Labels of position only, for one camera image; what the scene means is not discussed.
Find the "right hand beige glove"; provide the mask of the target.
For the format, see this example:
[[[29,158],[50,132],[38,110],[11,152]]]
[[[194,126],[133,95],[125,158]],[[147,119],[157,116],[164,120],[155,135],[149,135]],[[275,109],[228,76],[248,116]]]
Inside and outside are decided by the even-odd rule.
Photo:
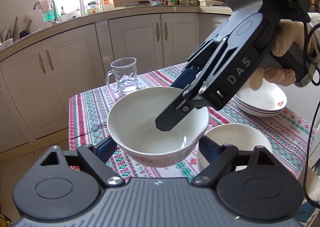
[[[304,48],[304,25],[302,22],[281,20],[276,41],[272,47],[272,54],[282,57],[296,43],[300,49]],[[314,64],[319,64],[319,29],[316,29],[310,38],[308,56]],[[250,76],[248,83],[252,90],[258,90],[263,80],[280,86],[289,86],[296,82],[296,73],[291,69],[276,67],[258,67]]]

